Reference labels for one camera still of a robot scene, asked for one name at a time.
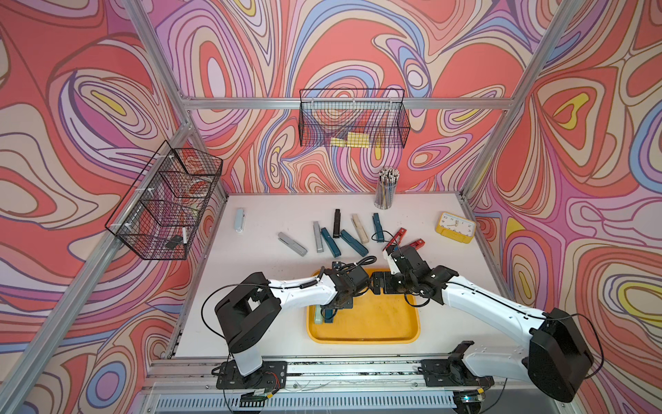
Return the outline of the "dark teal pruning pliers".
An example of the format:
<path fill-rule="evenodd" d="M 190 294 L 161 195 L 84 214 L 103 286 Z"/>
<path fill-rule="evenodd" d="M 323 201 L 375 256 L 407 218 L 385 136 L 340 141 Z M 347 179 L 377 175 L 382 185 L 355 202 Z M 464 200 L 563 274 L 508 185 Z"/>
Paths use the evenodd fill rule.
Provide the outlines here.
<path fill-rule="evenodd" d="M 336 309 L 322 309 L 321 310 L 322 322 L 324 324 L 332 324 L 332 322 L 334 322 L 337 312 L 338 310 Z"/>

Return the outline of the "pale green pruning pliers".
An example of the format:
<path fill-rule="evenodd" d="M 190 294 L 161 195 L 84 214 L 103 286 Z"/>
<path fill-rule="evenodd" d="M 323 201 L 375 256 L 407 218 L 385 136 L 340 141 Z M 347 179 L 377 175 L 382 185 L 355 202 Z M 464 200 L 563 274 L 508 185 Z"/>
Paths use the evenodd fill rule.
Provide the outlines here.
<path fill-rule="evenodd" d="M 320 305 L 317 305 L 313 314 L 314 324 L 323 324 L 323 311 Z"/>

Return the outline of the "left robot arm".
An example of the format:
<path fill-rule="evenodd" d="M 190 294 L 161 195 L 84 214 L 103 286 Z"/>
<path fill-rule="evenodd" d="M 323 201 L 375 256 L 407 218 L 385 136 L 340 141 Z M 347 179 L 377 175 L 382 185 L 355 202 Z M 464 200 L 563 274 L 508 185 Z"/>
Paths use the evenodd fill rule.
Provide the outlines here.
<path fill-rule="evenodd" d="M 303 279 L 267 279 L 256 272 L 234 285 L 214 312 L 239 375 L 246 378 L 262 369 L 259 342 L 281 312 L 318 306 L 336 314 L 352 308 L 353 299 L 370 285 L 365 266 L 376 261 L 368 255 L 358 262 L 336 262 Z"/>

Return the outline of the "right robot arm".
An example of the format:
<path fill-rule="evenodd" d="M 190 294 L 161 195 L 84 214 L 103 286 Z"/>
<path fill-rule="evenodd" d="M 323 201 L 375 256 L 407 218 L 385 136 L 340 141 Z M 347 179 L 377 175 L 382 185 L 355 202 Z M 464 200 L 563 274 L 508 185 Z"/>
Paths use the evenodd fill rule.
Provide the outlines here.
<path fill-rule="evenodd" d="M 501 297 L 449 267 L 431 267 L 410 246 L 385 248 L 383 256 L 390 269 L 380 283 L 384 293 L 418 296 L 465 312 L 515 342 L 490 348 L 465 341 L 456 352 L 457 364 L 473 376 L 528 381 L 562 403 L 572 402 L 589 378 L 594 357 L 571 314 Z"/>

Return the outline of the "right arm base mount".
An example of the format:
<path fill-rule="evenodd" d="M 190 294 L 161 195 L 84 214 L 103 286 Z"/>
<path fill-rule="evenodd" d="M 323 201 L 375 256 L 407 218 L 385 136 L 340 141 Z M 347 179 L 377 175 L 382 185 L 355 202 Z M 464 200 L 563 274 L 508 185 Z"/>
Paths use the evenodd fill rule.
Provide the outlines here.
<path fill-rule="evenodd" d="M 427 387 L 477 386 L 491 388 L 495 381 L 491 376 L 474 375 L 463 360 L 465 352 L 474 345 L 474 341 L 463 341 L 445 358 L 421 360 L 418 374 L 424 377 Z"/>

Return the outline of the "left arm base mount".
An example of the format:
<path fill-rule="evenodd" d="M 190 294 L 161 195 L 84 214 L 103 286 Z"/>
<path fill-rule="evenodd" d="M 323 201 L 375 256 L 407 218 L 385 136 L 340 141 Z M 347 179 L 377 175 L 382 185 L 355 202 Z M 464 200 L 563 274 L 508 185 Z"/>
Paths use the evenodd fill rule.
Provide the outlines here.
<path fill-rule="evenodd" d="M 287 362 L 267 361 L 252 374 L 242 376 L 236 361 L 230 361 L 214 367 L 211 374 L 217 378 L 217 389 L 220 390 L 264 389 L 270 392 L 284 388 L 287 371 Z"/>

